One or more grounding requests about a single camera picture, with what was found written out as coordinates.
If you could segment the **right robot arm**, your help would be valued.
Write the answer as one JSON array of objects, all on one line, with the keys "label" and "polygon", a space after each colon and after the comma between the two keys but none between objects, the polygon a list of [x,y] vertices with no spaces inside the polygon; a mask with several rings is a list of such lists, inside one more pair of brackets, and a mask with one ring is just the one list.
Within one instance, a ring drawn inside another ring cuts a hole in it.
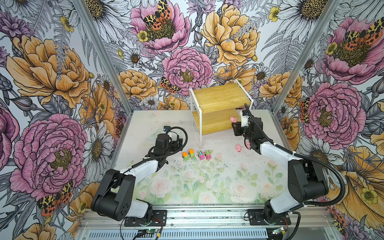
[{"label": "right robot arm", "polygon": [[243,136],[250,143],[250,149],[272,159],[288,171],[287,189],[268,200],[258,218],[263,218],[268,224],[274,224],[288,212],[305,206],[306,201],[328,194],[329,188],[320,164],[297,157],[284,147],[270,143],[254,123],[243,127],[237,122],[232,123],[232,127],[235,136]]}]

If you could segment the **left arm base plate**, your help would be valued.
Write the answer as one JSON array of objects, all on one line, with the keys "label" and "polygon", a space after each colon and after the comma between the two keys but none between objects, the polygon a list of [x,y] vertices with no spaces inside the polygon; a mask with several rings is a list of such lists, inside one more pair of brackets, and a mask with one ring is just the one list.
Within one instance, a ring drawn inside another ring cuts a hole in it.
[{"label": "left arm base plate", "polygon": [[127,217],[125,227],[165,227],[167,222],[167,210],[153,210],[151,214],[143,218]]}]

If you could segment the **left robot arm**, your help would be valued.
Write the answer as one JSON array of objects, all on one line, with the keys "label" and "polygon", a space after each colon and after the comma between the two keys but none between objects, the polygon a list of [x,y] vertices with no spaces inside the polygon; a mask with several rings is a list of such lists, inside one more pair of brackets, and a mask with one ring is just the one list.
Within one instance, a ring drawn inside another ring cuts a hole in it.
[{"label": "left robot arm", "polygon": [[167,157],[180,152],[186,142],[175,132],[157,136],[143,160],[123,170],[106,171],[93,197],[91,210],[116,221],[137,218],[149,222],[152,204],[134,198],[135,186],[168,163]]}]

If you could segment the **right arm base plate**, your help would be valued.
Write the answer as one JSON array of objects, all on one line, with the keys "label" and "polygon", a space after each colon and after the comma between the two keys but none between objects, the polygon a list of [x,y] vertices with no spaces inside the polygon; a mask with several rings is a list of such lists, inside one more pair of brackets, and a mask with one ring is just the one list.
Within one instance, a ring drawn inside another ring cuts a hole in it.
[{"label": "right arm base plate", "polygon": [[276,214],[270,210],[250,209],[244,215],[244,220],[251,226],[289,226],[291,220],[288,213]]}]

